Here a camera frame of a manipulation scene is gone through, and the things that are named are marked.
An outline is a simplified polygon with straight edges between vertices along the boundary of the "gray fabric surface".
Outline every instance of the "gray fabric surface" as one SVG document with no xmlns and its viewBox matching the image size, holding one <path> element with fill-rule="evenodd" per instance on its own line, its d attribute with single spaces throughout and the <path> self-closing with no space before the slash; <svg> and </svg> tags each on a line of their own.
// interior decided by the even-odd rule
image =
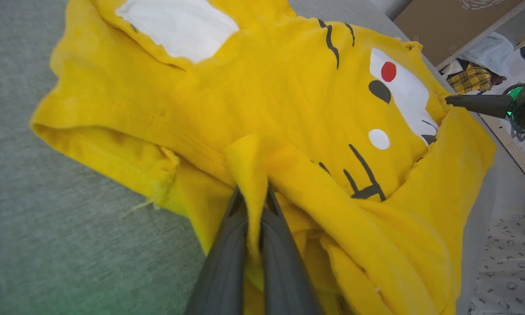
<svg viewBox="0 0 525 315">
<path fill-rule="evenodd" d="M 28 129 L 56 83 L 48 59 L 65 6 L 66 0 L 0 0 L 0 314 L 182 313 L 204 259 L 188 221 L 150 207 L 125 216 L 144 199 Z M 303 16 L 406 38 L 366 0 L 292 6 Z M 503 174 L 517 190 L 512 200 L 525 204 L 524 176 L 508 167 L 502 151 L 498 159 L 485 182 L 496 185 Z M 483 189 L 465 229 L 464 280 L 476 270 L 492 210 L 493 187 Z"/>
</svg>

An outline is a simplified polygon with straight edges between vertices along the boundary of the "cartoon face print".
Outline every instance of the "cartoon face print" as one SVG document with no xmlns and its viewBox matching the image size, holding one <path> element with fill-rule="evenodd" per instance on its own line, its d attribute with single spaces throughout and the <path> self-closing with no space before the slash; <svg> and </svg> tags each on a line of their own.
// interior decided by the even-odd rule
<svg viewBox="0 0 525 315">
<path fill-rule="evenodd" d="M 371 50 L 369 72 L 377 79 L 369 84 L 372 94 L 387 104 L 392 96 L 412 132 L 426 145 L 435 142 L 439 126 L 426 110 L 430 94 L 424 84 L 377 48 Z"/>
<path fill-rule="evenodd" d="M 500 305 L 501 308 L 504 308 L 504 309 L 509 309 L 511 306 L 509 306 L 509 304 L 507 304 L 506 301 L 500 301 L 500 303 L 498 303 L 498 305 Z"/>
</svg>

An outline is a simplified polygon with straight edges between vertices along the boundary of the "white cheek patch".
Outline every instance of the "white cheek patch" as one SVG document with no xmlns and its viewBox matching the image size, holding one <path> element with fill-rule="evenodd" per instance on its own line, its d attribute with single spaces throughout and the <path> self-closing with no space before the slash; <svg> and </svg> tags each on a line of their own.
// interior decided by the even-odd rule
<svg viewBox="0 0 525 315">
<path fill-rule="evenodd" d="M 391 91 L 412 132 L 421 137 L 426 145 L 435 141 L 438 125 L 426 110 L 430 94 L 422 82 L 377 48 L 372 48 L 369 72 Z"/>
<path fill-rule="evenodd" d="M 381 129 L 373 129 L 369 132 L 368 136 L 371 144 L 379 150 L 386 150 L 391 145 L 389 136 Z"/>
<path fill-rule="evenodd" d="M 239 26 L 207 0 L 127 0 L 116 14 L 193 63 L 212 57 Z"/>
</svg>

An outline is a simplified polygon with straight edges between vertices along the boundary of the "black stripe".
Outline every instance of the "black stripe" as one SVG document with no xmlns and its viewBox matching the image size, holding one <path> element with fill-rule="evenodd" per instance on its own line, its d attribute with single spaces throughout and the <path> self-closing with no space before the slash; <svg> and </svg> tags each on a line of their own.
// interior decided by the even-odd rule
<svg viewBox="0 0 525 315">
<path fill-rule="evenodd" d="M 354 195 L 352 195 L 352 198 L 357 198 L 356 195 L 358 195 L 359 189 L 358 186 L 356 186 L 356 182 L 352 178 L 352 175 L 350 175 L 350 173 L 348 173 L 346 169 L 344 169 L 344 175 L 346 175 L 346 178 L 348 178 L 348 182 L 350 182 L 350 186 L 354 190 Z"/>
<path fill-rule="evenodd" d="M 338 69 L 338 66 L 340 66 L 340 55 L 338 55 L 338 49 L 332 44 L 332 26 L 326 25 L 320 18 L 317 18 L 317 20 L 319 21 L 321 28 L 327 28 L 327 46 L 332 50 L 336 57 L 336 68 Z"/>
<path fill-rule="evenodd" d="M 328 174 L 331 173 L 331 172 L 329 172 L 329 171 L 327 170 L 327 167 L 325 167 L 325 165 L 324 165 L 322 162 L 319 162 L 319 166 L 320 166 L 321 168 L 323 168 L 324 170 L 326 170 Z"/>
<path fill-rule="evenodd" d="M 348 23 L 344 23 L 346 24 L 346 26 L 348 26 L 348 28 L 350 29 L 350 33 L 352 33 L 352 47 L 354 46 L 354 44 L 356 43 L 356 38 L 354 36 L 354 30 L 352 29 L 352 26 L 350 26 L 350 24 Z"/>
<path fill-rule="evenodd" d="M 352 196 L 352 198 L 354 199 L 368 199 L 369 197 L 373 196 L 377 194 L 377 188 L 373 185 L 369 186 L 369 187 L 366 187 L 364 189 L 362 189 L 361 191 L 358 191 L 358 196 L 357 197 L 354 197 Z"/>
<path fill-rule="evenodd" d="M 338 69 L 340 66 L 340 56 L 338 55 L 338 49 L 332 44 L 332 25 L 327 25 L 327 46 L 332 50 L 334 56 L 336 56 L 336 68 Z"/>
</svg>

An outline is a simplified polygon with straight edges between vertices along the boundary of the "yellow hoodie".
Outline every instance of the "yellow hoodie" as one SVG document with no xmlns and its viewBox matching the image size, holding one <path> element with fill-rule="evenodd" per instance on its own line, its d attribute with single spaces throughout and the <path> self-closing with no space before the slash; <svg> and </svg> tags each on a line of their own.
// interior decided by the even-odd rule
<svg viewBox="0 0 525 315">
<path fill-rule="evenodd" d="M 120 18 L 123 3 L 68 4 L 39 137 L 188 217 L 205 252 L 239 185 L 250 313 L 264 309 L 268 181 L 327 313 L 455 313 L 462 229 L 495 147 L 444 101 L 418 42 L 285 0 L 212 0 L 238 30 L 193 63 Z"/>
</svg>

